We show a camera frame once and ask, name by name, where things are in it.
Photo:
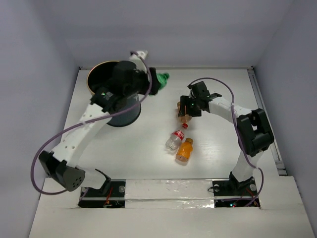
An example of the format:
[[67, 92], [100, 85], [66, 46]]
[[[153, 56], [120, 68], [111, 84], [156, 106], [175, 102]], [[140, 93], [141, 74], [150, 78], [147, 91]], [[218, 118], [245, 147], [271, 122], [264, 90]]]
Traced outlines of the small orange bottle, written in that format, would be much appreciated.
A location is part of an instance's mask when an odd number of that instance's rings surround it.
[[192, 138], [186, 138], [185, 141], [180, 145], [175, 160], [178, 163], [188, 163], [191, 153], [193, 151], [194, 140]]
[[179, 117], [178, 116], [179, 112], [180, 112], [180, 102], [177, 103], [176, 116], [177, 116], [178, 121], [181, 122], [181, 123], [188, 123], [192, 119], [192, 117], [189, 116], [189, 115], [185, 115], [185, 116]]

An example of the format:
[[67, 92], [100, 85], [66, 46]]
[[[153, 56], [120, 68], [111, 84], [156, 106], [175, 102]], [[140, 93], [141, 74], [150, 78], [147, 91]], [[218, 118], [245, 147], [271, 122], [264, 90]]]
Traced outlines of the green plastic bottle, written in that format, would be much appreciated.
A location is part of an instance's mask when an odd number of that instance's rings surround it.
[[159, 89], [158, 90], [163, 89], [167, 85], [169, 77], [170, 77], [169, 73], [157, 73], [157, 79], [159, 82]]

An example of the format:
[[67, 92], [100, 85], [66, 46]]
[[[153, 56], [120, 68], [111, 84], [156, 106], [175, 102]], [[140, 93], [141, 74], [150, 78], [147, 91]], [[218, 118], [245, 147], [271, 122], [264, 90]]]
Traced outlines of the clear bottle red label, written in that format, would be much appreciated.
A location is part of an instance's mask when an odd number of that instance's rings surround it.
[[187, 128], [188, 124], [182, 123], [181, 126], [170, 135], [170, 138], [165, 143], [165, 147], [171, 151], [175, 151], [183, 142]]

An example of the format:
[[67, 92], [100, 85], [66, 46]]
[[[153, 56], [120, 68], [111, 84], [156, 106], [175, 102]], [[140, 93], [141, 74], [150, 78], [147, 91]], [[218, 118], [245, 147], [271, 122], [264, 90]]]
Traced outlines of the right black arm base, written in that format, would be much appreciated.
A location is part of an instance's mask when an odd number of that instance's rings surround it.
[[255, 198], [258, 191], [253, 176], [239, 182], [231, 172], [228, 179], [213, 180], [208, 192], [214, 194], [216, 207], [260, 208], [260, 201]]

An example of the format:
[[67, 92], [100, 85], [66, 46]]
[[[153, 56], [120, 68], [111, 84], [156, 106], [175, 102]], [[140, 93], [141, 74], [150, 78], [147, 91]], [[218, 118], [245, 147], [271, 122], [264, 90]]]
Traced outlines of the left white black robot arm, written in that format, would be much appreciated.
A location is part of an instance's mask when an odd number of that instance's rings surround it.
[[51, 151], [40, 148], [35, 158], [64, 191], [83, 186], [104, 196], [111, 179], [99, 169], [79, 167], [79, 159], [106, 124], [125, 127], [134, 123], [142, 110], [139, 95], [157, 94], [160, 82], [154, 67], [138, 68], [129, 60], [106, 61], [91, 69], [87, 87], [92, 97], [78, 123], [62, 131], [66, 136]]

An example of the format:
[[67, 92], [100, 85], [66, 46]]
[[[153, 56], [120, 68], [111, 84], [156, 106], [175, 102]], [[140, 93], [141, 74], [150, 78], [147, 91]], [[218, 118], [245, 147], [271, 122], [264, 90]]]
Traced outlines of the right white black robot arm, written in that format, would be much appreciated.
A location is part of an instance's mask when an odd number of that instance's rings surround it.
[[205, 111], [234, 126], [241, 149], [237, 164], [228, 180], [214, 182], [212, 190], [216, 196], [240, 196], [252, 185], [260, 157], [274, 142], [267, 115], [263, 109], [251, 110], [235, 105], [234, 97], [229, 101], [219, 93], [210, 93], [203, 78], [191, 82], [188, 89], [190, 94], [180, 97], [179, 117], [200, 117]]

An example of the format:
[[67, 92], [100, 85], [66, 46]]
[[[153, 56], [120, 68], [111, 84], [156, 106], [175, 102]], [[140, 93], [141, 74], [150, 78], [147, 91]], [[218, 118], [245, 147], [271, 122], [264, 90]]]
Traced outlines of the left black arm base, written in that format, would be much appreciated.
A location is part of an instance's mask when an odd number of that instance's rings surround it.
[[82, 188], [78, 206], [80, 208], [124, 208], [126, 180], [112, 180], [106, 194], [100, 194], [96, 189]]

